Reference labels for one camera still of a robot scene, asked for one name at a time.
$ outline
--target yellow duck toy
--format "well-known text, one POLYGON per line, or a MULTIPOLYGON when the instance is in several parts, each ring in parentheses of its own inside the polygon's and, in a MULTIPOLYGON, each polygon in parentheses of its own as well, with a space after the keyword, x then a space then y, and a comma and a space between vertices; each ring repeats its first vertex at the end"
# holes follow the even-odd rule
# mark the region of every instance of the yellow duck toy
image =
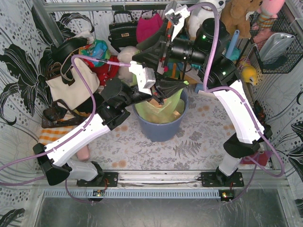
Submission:
POLYGON ((248 64, 245 60, 240 62, 240 65, 243 67, 241 75, 246 83, 251 83, 253 86, 257 84, 257 70, 248 64))

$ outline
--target brown bag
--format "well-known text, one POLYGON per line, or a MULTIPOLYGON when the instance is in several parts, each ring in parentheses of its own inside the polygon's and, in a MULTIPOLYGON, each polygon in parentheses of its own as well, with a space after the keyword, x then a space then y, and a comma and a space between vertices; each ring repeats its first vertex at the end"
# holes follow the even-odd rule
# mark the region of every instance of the brown bag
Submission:
POLYGON ((52 103, 52 106, 50 108, 47 108, 46 110, 43 111, 41 126, 44 129, 58 128, 64 126, 75 126, 81 124, 85 120, 86 117, 78 115, 73 110, 71 110, 62 99, 58 99, 57 101, 54 101, 52 103), (65 108, 58 106, 58 103, 65 106, 65 108), (66 121, 60 121, 61 119, 64 118, 67 111, 69 111, 74 117, 66 121))

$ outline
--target blue bucket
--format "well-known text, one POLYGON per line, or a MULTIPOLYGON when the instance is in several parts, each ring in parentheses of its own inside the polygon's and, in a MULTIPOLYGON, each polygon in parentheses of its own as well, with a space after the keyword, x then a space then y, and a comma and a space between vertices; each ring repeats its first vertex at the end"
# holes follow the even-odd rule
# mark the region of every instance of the blue bucket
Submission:
POLYGON ((152 142, 168 141, 173 138, 174 135, 176 135, 176 133, 178 132, 182 118, 188 110, 188 95, 184 90, 182 91, 180 98, 184 101, 184 113, 175 121, 166 124, 155 124, 144 120, 139 116, 135 106, 133 105, 134 113, 139 120, 139 124, 141 126, 143 134, 152 142))

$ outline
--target pink bag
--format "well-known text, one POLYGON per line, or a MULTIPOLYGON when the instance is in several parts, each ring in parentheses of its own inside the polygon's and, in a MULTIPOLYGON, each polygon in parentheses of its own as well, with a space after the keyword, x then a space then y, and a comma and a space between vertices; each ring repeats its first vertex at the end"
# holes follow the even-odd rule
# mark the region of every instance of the pink bag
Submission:
POLYGON ((137 36, 138 43, 143 42, 148 37, 155 34, 163 24, 163 21, 159 15, 159 13, 157 13, 155 11, 152 12, 152 14, 154 16, 150 19, 143 19, 142 14, 141 14, 141 17, 139 18, 138 26, 137 26, 137 30, 136 30, 136 36, 137 36))

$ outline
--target pink stuffed toy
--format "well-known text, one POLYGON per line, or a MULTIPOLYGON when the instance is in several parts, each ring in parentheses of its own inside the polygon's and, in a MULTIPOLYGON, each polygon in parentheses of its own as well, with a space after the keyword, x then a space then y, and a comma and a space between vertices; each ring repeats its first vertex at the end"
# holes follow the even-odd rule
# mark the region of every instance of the pink stuffed toy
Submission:
POLYGON ((263 0, 261 7, 257 10, 260 14, 257 19, 257 25, 261 28, 272 27, 278 18, 277 13, 281 10, 285 0, 263 0))

